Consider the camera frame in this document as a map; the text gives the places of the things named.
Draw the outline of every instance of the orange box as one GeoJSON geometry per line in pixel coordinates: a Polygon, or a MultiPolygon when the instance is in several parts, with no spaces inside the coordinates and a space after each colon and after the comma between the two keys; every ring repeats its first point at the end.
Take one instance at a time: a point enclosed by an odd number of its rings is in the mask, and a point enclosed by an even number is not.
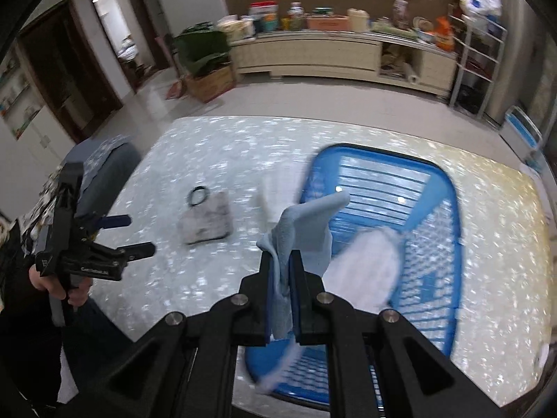
{"type": "Polygon", "coordinates": [[[307,27],[320,31],[350,31],[350,19],[345,15],[310,15],[307,27]]]}
{"type": "Polygon", "coordinates": [[[201,78],[193,78],[191,75],[187,75],[186,85],[188,93],[203,103],[207,103],[231,90],[236,86],[236,80],[232,68],[228,65],[201,78]]]}

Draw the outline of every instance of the screw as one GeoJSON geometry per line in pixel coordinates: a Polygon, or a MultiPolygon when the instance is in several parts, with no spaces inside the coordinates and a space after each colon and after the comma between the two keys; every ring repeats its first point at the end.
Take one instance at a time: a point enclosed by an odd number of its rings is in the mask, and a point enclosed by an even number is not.
{"type": "Polygon", "coordinates": [[[330,292],[320,292],[317,295],[317,301],[319,303],[323,303],[324,305],[328,305],[335,299],[335,296],[330,292]]]}
{"type": "Polygon", "coordinates": [[[381,314],[383,315],[383,319],[385,319],[389,324],[398,321],[398,318],[400,317],[398,311],[395,311],[394,309],[386,309],[381,314]]]}
{"type": "Polygon", "coordinates": [[[235,304],[236,306],[241,307],[242,305],[248,303],[249,299],[247,295],[235,294],[230,298],[230,301],[232,301],[232,303],[235,304]]]}
{"type": "Polygon", "coordinates": [[[184,320],[184,315],[181,312],[177,312],[177,311],[173,311],[173,312],[169,312],[166,317],[164,318],[164,321],[168,324],[168,325],[179,325],[182,320],[184,320]]]}

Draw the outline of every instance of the floor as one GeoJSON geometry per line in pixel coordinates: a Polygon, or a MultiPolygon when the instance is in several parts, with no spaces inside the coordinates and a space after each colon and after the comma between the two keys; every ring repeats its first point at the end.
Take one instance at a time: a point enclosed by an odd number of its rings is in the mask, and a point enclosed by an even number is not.
{"type": "Polygon", "coordinates": [[[208,104],[185,96],[166,100],[172,69],[158,72],[99,129],[96,137],[126,134],[145,154],[178,118],[187,116],[285,116],[379,127],[439,141],[518,169],[519,159],[498,133],[450,110],[424,93],[376,83],[327,78],[248,75],[208,104]]]}

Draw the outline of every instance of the doorway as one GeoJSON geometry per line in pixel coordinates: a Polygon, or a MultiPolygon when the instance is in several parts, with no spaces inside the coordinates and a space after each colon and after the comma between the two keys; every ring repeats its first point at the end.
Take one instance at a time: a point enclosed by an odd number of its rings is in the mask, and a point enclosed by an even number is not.
{"type": "Polygon", "coordinates": [[[122,108],[87,41],[72,0],[19,33],[18,51],[46,104],[75,142],[122,108]]]}
{"type": "Polygon", "coordinates": [[[116,60],[134,91],[169,67],[143,0],[91,0],[116,60]]]}

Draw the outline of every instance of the glittery tablecloth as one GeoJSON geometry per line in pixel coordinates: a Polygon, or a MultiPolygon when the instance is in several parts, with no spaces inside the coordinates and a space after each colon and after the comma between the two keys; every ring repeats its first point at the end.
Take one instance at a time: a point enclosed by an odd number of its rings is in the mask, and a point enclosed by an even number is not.
{"type": "MultiPolygon", "coordinates": [[[[112,214],[129,213],[132,225],[98,237],[113,247],[153,241],[157,254],[130,264],[121,282],[97,281],[92,296],[134,340],[169,311],[207,311],[258,269],[255,242],[265,230],[259,196],[264,170],[278,162],[307,161],[339,142],[421,157],[447,172],[458,192],[464,246],[451,358],[499,405],[532,388],[540,374],[539,348],[550,338],[550,262],[531,180],[461,149],[387,130],[291,118],[177,120],[112,208],[112,214]],[[188,246],[178,221],[188,192],[200,184],[228,191],[235,230],[225,240],[188,246]]],[[[272,416],[325,414],[256,395],[241,361],[234,403],[272,416]]]]}

